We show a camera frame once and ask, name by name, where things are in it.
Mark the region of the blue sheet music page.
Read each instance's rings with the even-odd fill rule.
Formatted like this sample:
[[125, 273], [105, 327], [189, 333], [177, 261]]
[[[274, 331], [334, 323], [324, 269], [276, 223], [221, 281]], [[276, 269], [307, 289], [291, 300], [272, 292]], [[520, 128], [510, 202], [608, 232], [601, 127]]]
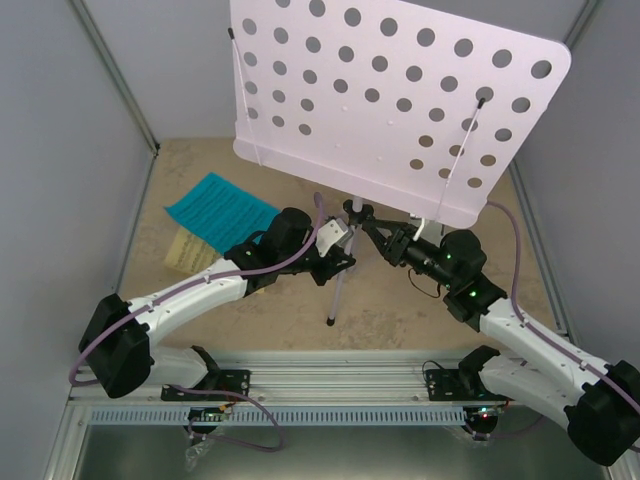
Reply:
[[280, 212], [214, 173], [165, 210], [177, 224], [220, 254], [254, 232], [265, 231]]

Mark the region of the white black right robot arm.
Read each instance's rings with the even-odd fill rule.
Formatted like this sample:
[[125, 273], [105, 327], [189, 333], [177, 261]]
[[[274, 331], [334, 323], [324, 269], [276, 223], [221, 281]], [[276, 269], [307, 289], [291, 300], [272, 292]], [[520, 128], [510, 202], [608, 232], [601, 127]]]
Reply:
[[454, 230], [438, 245], [415, 225], [368, 216], [362, 229], [392, 266], [407, 266], [447, 291], [443, 301], [459, 322], [491, 337], [526, 361], [521, 366], [490, 347], [459, 364], [459, 387], [471, 399], [501, 395], [564, 428], [588, 459], [611, 466], [637, 448], [639, 371], [591, 355], [524, 313], [483, 273], [487, 256], [470, 230]]

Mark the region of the white music stand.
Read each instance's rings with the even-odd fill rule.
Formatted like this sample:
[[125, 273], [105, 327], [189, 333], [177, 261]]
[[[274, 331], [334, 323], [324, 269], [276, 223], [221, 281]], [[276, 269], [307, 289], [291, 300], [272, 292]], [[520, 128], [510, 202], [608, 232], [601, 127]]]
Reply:
[[562, 43], [402, 1], [234, 1], [238, 157], [473, 226], [572, 63]]

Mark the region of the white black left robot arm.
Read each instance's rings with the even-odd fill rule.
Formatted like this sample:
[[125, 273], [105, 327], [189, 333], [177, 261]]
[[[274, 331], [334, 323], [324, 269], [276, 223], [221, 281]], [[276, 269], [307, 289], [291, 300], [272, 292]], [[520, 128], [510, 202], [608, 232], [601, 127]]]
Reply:
[[178, 327], [276, 282], [308, 273], [318, 286], [354, 265], [343, 245], [352, 232], [337, 217], [311, 219], [296, 208], [278, 213], [203, 271], [147, 296], [102, 298], [79, 342], [80, 360], [110, 398], [141, 387], [158, 364], [154, 347]]

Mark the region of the yellow sheet music page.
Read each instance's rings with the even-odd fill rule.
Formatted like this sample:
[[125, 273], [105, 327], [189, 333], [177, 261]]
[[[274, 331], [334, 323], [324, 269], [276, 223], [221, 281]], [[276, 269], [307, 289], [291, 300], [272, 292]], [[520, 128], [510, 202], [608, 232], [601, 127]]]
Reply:
[[179, 227], [165, 256], [164, 265], [183, 274], [196, 274], [217, 261], [221, 255], [206, 241]]

